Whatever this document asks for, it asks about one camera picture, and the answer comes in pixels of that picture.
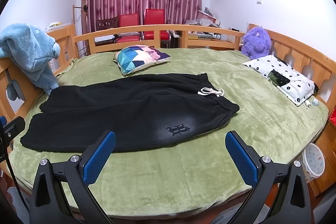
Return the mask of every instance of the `metal screw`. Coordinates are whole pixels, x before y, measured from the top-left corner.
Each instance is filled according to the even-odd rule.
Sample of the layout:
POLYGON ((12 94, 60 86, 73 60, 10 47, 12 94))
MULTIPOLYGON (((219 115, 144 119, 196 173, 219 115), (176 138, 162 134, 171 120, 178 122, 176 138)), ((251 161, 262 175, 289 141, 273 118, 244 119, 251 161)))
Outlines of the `metal screw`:
POLYGON ((46 165, 47 162, 48 162, 47 159, 43 159, 43 160, 40 161, 40 165, 46 165))
POLYGON ((73 155, 73 156, 70 158, 70 160, 71 160, 72 162, 77 162, 77 161, 79 160, 79 156, 78 156, 78 155, 73 155))
POLYGON ((293 163, 294 163, 294 165, 296 167, 300 167, 301 166, 301 162, 299 162, 298 160, 295 160, 293 163))
POLYGON ((262 161, 265 162, 265 163, 269 163, 269 162, 271 162, 271 158, 267 157, 267 156, 263 156, 262 161))

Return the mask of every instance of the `small toy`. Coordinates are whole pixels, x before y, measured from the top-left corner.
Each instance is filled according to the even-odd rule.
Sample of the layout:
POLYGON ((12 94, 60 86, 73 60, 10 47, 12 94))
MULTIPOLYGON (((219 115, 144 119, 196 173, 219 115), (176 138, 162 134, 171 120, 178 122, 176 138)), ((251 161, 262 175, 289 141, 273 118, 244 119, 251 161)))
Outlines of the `small toy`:
POLYGON ((312 102, 311 102, 314 106, 318 106, 319 105, 319 101, 318 99, 314 99, 312 102))
POLYGON ((265 29, 254 27, 243 36, 242 54, 251 60, 269 55, 271 51, 271 39, 265 29))

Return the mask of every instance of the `embroidered logo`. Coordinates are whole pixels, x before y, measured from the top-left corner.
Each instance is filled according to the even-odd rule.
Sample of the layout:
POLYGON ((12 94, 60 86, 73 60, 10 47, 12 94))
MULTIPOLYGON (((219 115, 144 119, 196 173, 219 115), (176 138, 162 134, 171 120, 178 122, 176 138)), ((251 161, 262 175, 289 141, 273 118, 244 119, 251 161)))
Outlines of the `embroidered logo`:
POLYGON ((189 127, 186 127, 184 124, 182 125, 177 125, 177 126, 174 126, 173 128, 171 127, 167 127, 166 129, 169 129, 169 131, 171 133, 173 133, 173 136, 175 136, 176 134, 181 134, 183 132, 186 132, 186 131, 189 131, 190 128, 189 127))

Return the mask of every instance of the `blue gripper pad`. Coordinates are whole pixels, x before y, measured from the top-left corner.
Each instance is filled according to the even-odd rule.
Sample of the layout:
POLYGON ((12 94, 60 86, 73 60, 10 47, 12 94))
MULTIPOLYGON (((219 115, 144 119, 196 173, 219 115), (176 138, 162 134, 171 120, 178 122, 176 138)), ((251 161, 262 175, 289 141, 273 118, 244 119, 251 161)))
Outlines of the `blue gripper pad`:
POLYGON ((7 119, 6 119, 5 116, 1 116, 0 121, 1 121, 3 127, 7 124, 7 119))
POLYGON ((83 182, 86 186, 96 182, 115 146, 116 136, 110 131, 83 168, 83 182))
POLYGON ((247 185, 255 187, 258 182, 257 167, 232 133, 225 136, 225 146, 241 177, 247 185))

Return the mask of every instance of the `geometric pattern pillow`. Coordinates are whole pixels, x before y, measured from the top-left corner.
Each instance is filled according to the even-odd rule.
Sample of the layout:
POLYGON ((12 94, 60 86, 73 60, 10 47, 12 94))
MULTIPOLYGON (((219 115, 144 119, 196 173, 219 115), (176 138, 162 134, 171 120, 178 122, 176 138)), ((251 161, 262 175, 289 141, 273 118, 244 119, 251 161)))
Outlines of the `geometric pattern pillow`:
POLYGON ((170 56, 146 45, 130 46, 115 54, 123 75, 127 75, 150 66, 167 62, 170 56))

